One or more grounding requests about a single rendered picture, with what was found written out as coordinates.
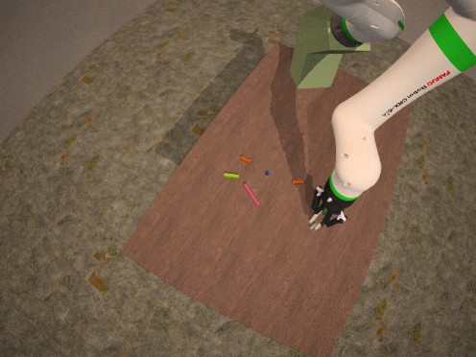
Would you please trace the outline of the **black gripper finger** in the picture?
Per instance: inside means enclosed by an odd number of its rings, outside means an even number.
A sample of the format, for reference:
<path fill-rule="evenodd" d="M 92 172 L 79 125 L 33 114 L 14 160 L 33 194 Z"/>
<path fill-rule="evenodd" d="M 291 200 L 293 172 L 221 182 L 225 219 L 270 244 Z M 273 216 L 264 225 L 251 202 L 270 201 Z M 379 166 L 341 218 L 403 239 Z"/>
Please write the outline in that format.
<path fill-rule="evenodd" d="M 320 201 L 321 201 L 321 192 L 322 192 L 322 188 L 321 186 L 318 186 L 315 190 L 314 190 L 314 199 L 313 199 L 313 202 L 312 202 L 312 205 L 311 205 L 311 208 L 312 210 L 315 210 L 314 214 L 313 214 L 313 217 L 312 219 L 309 221 L 310 223 L 312 223 L 313 221 L 315 221 L 319 215 L 321 214 L 321 209 L 325 207 L 324 203 L 322 202 L 322 204 L 320 205 Z M 320 205 L 320 206 L 319 206 Z"/>
<path fill-rule="evenodd" d="M 322 221 L 320 221 L 320 223 L 316 226 L 316 230 L 320 227 L 320 226 L 323 226 L 324 224 L 327 226 L 327 227 L 330 227 L 330 226 L 334 226 L 336 225 L 337 223 L 339 224 L 342 224 L 346 219 L 347 219 L 347 216 L 344 215 L 343 211 L 341 212 L 341 215 L 338 216 L 338 218 L 334 218 L 332 219 L 332 221 L 330 222 L 330 220 L 327 220 L 327 218 L 329 219 L 329 215 L 330 215 L 330 218 L 333 214 L 332 213 L 332 210 L 328 209 L 324 218 L 322 219 Z M 335 221 L 334 221 L 335 220 Z M 330 223 L 329 223 L 330 222 Z"/>

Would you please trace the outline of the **pink rod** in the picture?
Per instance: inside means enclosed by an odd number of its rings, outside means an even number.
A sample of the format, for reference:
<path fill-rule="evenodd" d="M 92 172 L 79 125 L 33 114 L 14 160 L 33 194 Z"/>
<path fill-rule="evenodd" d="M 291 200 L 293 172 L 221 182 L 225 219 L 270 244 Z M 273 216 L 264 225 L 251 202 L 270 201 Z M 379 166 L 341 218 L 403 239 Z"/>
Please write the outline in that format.
<path fill-rule="evenodd" d="M 252 194 L 252 192 L 250 191 L 249 187 L 247 186 L 247 184 L 245 183 L 243 185 L 245 187 L 245 189 L 247 190 L 247 192 L 249 193 L 250 197 L 252 198 L 252 200 L 254 201 L 254 203 L 256 204 L 256 206 L 259 206 L 260 203 L 258 202 L 258 200 L 254 197 L 254 195 Z"/>

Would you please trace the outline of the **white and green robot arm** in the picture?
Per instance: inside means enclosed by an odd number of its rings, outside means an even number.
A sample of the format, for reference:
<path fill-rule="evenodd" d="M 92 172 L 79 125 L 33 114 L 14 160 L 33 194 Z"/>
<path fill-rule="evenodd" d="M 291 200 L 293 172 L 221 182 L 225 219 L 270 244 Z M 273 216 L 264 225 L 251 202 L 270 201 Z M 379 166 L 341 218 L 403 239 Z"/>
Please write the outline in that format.
<path fill-rule="evenodd" d="M 345 47 L 394 39 L 404 29 L 403 10 L 394 0 L 319 1 L 334 12 L 331 31 Z M 387 71 L 335 108 L 336 170 L 323 188 L 332 206 L 351 206 L 378 181 L 381 162 L 374 139 L 378 127 L 476 64 L 476 0 L 445 1 L 451 7 Z"/>

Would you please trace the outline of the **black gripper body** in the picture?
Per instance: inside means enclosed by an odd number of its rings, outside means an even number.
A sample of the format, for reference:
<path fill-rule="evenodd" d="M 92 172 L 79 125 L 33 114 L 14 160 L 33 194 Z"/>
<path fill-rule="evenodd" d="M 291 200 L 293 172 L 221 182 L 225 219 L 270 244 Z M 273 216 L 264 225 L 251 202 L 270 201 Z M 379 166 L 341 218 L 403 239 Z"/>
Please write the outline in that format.
<path fill-rule="evenodd" d="M 343 209 L 334 207 L 331 204 L 329 204 L 327 202 L 323 192 L 321 192 L 321 199 L 323 200 L 323 203 L 324 203 L 326 209 L 337 210 L 337 211 L 332 211 L 332 214 L 341 215 L 341 212 L 342 212 Z M 328 208 L 327 208 L 327 206 L 328 206 Z M 344 212 L 344 210 L 343 210 L 343 212 Z"/>

